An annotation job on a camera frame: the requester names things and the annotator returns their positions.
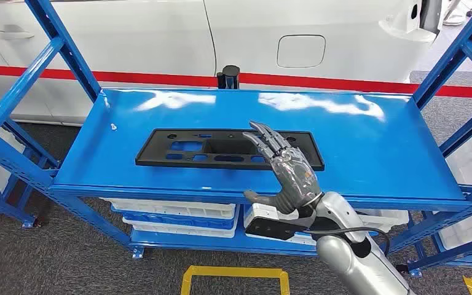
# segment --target white car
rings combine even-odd
[[[70,0],[53,6],[93,71],[213,77],[236,65],[243,73],[404,82],[441,29],[443,2]],[[0,66],[7,66],[0,67],[0,98],[17,79],[5,76],[17,70],[10,67],[27,67],[47,43],[24,2],[0,1]],[[67,69],[60,56],[49,68]],[[39,79],[12,117],[81,124],[90,107],[75,80]]]

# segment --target gray carpet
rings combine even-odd
[[[413,82],[425,73],[414,72]],[[472,73],[458,74],[452,83],[470,85]],[[424,110],[437,142],[444,141],[472,116],[472,99],[436,98]],[[76,127],[23,124],[55,157],[63,159],[78,132]],[[108,203],[86,199],[115,225],[127,230]],[[288,272],[291,294],[349,294],[316,258],[214,251],[149,250],[134,261],[116,242],[102,236],[39,193],[27,211],[43,226],[21,230],[17,221],[0,215],[0,294],[179,294],[190,265],[274,267]],[[395,234],[405,226],[392,231]],[[430,241],[425,243],[431,249]],[[404,263],[417,257],[413,248],[390,255]],[[435,267],[423,278],[406,278],[417,294],[468,294],[462,275],[472,268]],[[279,294],[276,279],[194,277],[191,294]]]

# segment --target robotic arm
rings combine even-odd
[[[274,197],[245,191],[245,197],[251,203],[274,207],[283,214],[298,210],[299,218],[282,220],[255,216],[246,232],[283,240],[295,232],[310,233],[317,241],[320,259],[354,294],[415,295],[388,261],[387,253],[383,254],[366,232],[372,229],[363,226],[346,199],[337,192],[323,193],[303,153],[267,125],[253,121],[250,125],[261,137],[248,132],[243,136],[252,141],[271,164],[282,190]]]

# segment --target shelf foot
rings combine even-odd
[[[408,272],[413,278],[422,278],[422,272],[420,271],[420,269],[411,269]]]
[[[31,229],[34,227],[41,227],[41,222],[39,221],[38,218],[36,218],[34,221],[24,221],[23,224],[21,225],[22,229]]]
[[[144,247],[135,247],[135,249],[133,249],[133,259],[142,258],[144,258]]]

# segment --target red stripe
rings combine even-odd
[[[0,66],[0,76],[21,76],[26,68],[17,66]],[[145,73],[120,73],[94,71],[98,81],[102,82],[129,82],[142,84],[163,84],[215,87],[215,77],[185,76]],[[74,80],[73,73],[68,69],[46,69],[41,74],[42,78]],[[328,79],[316,77],[280,76],[269,74],[241,73],[240,82],[247,84],[277,85],[290,87],[308,87],[318,89],[355,90],[362,92],[388,92],[388,93],[413,93],[418,84],[357,81],[345,79]],[[454,96],[472,98],[472,87],[443,86],[437,93],[439,96]]]
[[[241,73],[241,83],[412,94],[419,84]],[[442,86],[438,96],[472,98],[472,87]]]

